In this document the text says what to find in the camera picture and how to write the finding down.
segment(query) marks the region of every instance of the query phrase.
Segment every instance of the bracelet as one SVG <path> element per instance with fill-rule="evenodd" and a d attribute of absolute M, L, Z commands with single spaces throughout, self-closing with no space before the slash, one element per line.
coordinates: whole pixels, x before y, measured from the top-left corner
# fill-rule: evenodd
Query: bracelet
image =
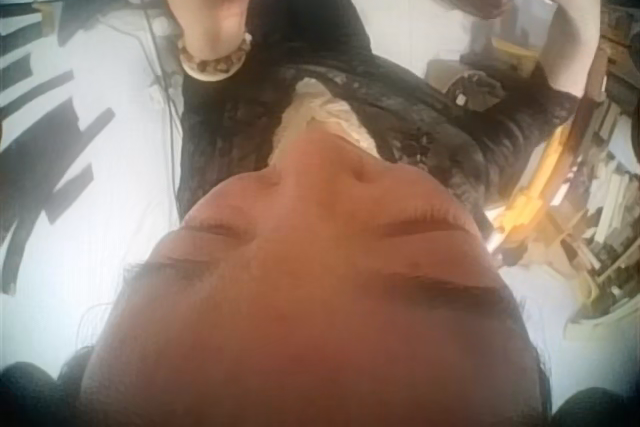
<path fill-rule="evenodd" d="M 180 40 L 180 60 L 184 70 L 191 76 L 204 82 L 217 82 L 231 77 L 244 64 L 247 54 L 251 50 L 252 37 L 245 33 L 242 42 L 236 50 L 229 55 L 219 59 L 200 60 L 191 55 L 184 44 L 184 39 Z"/>

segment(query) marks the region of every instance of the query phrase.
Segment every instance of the cable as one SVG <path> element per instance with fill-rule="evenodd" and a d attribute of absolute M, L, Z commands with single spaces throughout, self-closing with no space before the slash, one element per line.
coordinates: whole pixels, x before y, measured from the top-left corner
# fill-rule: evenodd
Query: cable
<path fill-rule="evenodd" d="M 164 89 L 167 109 L 169 111 L 169 142 L 170 142 L 170 153 L 171 153 L 171 185 L 173 188 L 173 197 L 176 202 L 176 207 L 178 206 L 178 188 L 176 185 L 176 161 L 175 161 L 175 139 L 174 139 L 174 113 L 179 118 L 178 109 L 173 103 L 173 99 L 171 98 L 171 94 L 169 93 L 169 82 L 167 81 L 167 74 L 162 67 L 162 60 L 160 58 L 160 49 L 158 48 L 158 41 L 156 39 L 156 33 L 153 30 L 153 24 L 151 23 L 151 18 L 149 17 L 149 12 L 147 11 L 145 0 L 140 0 L 140 5 L 142 6 L 142 12 L 144 14 L 144 18 L 147 22 L 147 27 L 149 28 L 149 34 L 151 35 L 151 42 L 153 43 L 153 49 L 156 54 L 156 59 L 158 61 L 158 68 L 160 69 L 162 87 Z"/>

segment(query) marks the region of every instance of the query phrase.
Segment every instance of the woman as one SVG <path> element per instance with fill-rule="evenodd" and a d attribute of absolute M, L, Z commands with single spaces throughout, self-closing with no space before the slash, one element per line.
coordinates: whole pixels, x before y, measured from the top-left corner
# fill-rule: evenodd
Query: woman
<path fill-rule="evenodd" d="M 544 423 L 546 379 L 482 212 L 573 115 L 600 0 L 555 0 L 529 84 L 482 114 L 373 55 L 350 0 L 168 1 L 184 222 L 85 356 L 81 418 Z"/>

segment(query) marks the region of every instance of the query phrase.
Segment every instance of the eyebrow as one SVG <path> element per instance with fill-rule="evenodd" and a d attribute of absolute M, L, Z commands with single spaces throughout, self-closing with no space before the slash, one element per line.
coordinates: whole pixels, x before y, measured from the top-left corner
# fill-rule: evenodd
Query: eyebrow
<path fill-rule="evenodd" d="M 123 279 L 123 290 L 130 290 L 141 283 L 170 273 L 173 278 L 185 282 L 203 280 L 215 270 L 209 262 L 193 260 L 171 260 L 168 262 L 145 262 L 127 269 Z"/>
<path fill-rule="evenodd" d="M 181 282 L 198 282 L 215 271 L 208 262 L 175 260 L 146 262 L 125 274 L 124 289 L 170 273 Z M 416 307 L 464 312 L 470 315 L 508 321 L 526 330 L 521 308 L 509 288 L 475 287 L 433 277 L 397 273 L 374 273 L 365 281 L 368 290 L 390 300 L 401 300 Z"/>
<path fill-rule="evenodd" d="M 388 273 L 373 275 L 367 283 L 374 292 L 390 300 L 507 321 L 526 331 L 520 306 L 506 285 L 476 287 L 433 277 Z"/>

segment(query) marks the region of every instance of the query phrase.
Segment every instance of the forehead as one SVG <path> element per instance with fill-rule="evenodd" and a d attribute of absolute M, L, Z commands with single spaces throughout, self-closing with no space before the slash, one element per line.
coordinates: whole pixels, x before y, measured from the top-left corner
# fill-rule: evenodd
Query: forehead
<path fill-rule="evenodd" d="M 269 292 L 221 301 L 206 279 L 176 285 L 165 274 L 123 303 L 90 369 L 92 382 L 134 410 L 153 399 L 153 408 L 292 415 L 292 406 L 326 405 L 365 415 L 364 405 L 401 412 L 535 396 L 524 338 L 503 321 L 422 304 L 414 286 L 286 305 Z"/>

